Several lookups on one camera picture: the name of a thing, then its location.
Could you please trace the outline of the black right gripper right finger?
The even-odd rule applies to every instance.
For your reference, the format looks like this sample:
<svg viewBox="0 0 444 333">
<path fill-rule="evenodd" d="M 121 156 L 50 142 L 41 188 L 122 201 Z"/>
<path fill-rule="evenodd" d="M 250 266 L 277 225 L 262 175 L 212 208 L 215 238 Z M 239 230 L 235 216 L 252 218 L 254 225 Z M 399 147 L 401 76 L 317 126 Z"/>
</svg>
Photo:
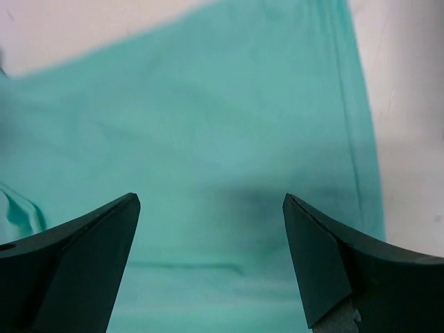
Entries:
<svg viewBox="0 0 444 333">
<path fill-rule="evenodd" d="M 442 332 L 443 259 L 348 227 L 291 194 L 284 223 L 313 332 Z"/>
</svg>

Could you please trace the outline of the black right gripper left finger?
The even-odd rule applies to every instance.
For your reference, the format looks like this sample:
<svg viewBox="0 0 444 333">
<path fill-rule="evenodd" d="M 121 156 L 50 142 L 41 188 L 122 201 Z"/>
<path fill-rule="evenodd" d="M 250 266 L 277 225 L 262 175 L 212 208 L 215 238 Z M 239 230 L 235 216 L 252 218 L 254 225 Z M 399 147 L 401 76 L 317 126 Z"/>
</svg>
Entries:
<svg viewBox="0 0 444 333">
<path fill-rule="evenodd" d="M 105 332 L 140 213 L 126 194 L 1 245 L 2 332 Z"/>
</svg>

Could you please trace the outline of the green t-shirt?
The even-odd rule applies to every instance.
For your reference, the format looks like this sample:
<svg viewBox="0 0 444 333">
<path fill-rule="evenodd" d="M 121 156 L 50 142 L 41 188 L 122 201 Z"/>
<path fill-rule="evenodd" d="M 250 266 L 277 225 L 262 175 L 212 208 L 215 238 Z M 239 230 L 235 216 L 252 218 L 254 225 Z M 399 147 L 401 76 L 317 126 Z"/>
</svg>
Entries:
<svg viewBox="0 0 444 333">
<path fill-rule="evenodd" d="M 306 332 L 288 193 L 384 236 L 347 1 L 219 1 L 1 78 L 1 239 L 139 196 L 110 332 Z"/>
</svg>

